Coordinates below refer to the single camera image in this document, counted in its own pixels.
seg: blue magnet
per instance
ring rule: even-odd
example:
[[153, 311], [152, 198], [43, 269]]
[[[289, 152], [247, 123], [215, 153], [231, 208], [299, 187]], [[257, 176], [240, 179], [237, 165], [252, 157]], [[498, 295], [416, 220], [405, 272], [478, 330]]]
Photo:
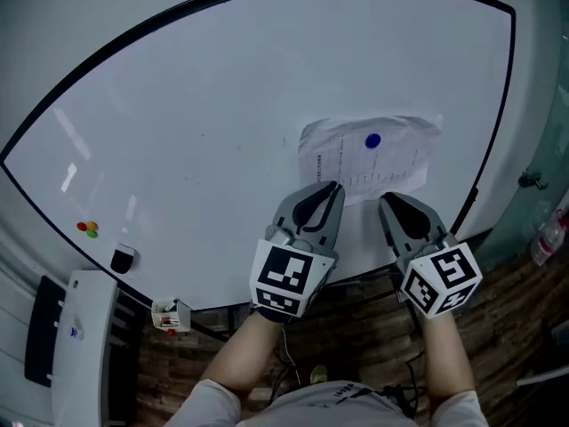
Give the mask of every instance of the blue magnet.
[[370, 134], [367, 138], [365, 138], [365, 146], [368, 149], [375, 149], [377, 146], [380, 145], [381, 136], [377, 133]]

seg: plastic bottle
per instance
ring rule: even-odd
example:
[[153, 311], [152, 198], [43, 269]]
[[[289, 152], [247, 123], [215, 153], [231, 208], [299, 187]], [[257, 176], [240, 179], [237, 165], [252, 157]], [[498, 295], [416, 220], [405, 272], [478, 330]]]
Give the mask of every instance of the plastic bottle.
[[569, 218], [560, 216], [560, 212], [557, 211], [557, 215], [553, 220], [549, 220], [540, 229], [530, 245], [532, 258], [538, 266], [543, 265], [561, 247], [565, 240], [565, 231], [569, 228]]

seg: whiteboard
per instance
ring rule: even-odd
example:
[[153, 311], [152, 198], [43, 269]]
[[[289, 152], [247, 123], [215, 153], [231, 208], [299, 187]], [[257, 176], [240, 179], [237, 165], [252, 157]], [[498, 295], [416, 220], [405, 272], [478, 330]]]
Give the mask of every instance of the whiteboard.
[[[441, 116], [427, 184], [413, 195], [453, 225], [500, 120], [513, 14], [491, 0], [191, 1], [64, 79], [14, 135], [3, 168], [142, 300], [248, 302], [256, 242], [300, 186], [298, 140], [316, 119]], [[77, 230], [85, 221], [98, 238]], [[138, 254], [126, 275], [110, 269], [119, 243]], [[377, 203], [344, 210], [336, 250], [331, 281], [393, 261]]]

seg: wooden floor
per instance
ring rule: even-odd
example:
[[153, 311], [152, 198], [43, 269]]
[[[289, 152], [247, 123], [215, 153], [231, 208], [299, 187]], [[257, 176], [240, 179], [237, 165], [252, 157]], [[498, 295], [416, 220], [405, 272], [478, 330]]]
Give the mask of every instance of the wooden floor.
[[[349, 286], [326, 288], [310, 310], [314, 316], [331, 308], [369, 299], [392, 290], [385, 275]], [[569, 251], [538, 269], [527, 257], [499, 268], [485, 278], [469, 306], [455, 311], [462, 340], [477, 379], [480, 403], [491, 426], [524, 425], [535, 403], [535, 388], [517, 389], [516, 379], [531, 373], [541, 355], [543, 328], [569, 317]], [[234, 312], [237, 323], [246, 309]], [[201, 312], [195, 319], [214, 330], [228, 328], [227, 309]], [[376, 389], [411, 385], [405, 362], [422, 351], [405, 304], [394, 294], [376, 302], [314, 318], [286, 328], [288, 350], [306, 384], [312, 367], [326, 364], [330, 379], [349, 379]], [[221, 347], [203, 334], [170, 337], [148, 322], [140, 348], [136, 422], [162, 426], [178, 409]], [[285, 359], [281, 343], [280, 356]], [[411, 364], [423, 385], [423, 358]], [[262, 410], [272, 385], [284, 368], [274, 358], [252, 394], [244, 415]], [[278, 393], [298, 387], [289, 372]], [[415, 421], [428, 423], [428, 401], [421, 396]]]

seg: white t-shirt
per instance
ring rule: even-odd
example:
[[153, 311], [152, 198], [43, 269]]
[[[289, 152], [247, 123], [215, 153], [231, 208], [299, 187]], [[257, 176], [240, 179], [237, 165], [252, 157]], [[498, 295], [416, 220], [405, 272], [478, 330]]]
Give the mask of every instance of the white t-shirt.
[[[348, 425], [416, 427], [401, 410], [374, 389], [335, 381], [298, 389], [278, 398], [265, 411], [241, 421], [241, 403], [223, 386], [205, 380], [196, 385], [166, 427], [317, 427]], [[431, 419], [432, 427], [487, 427], [474, 391], [448, 399]]]

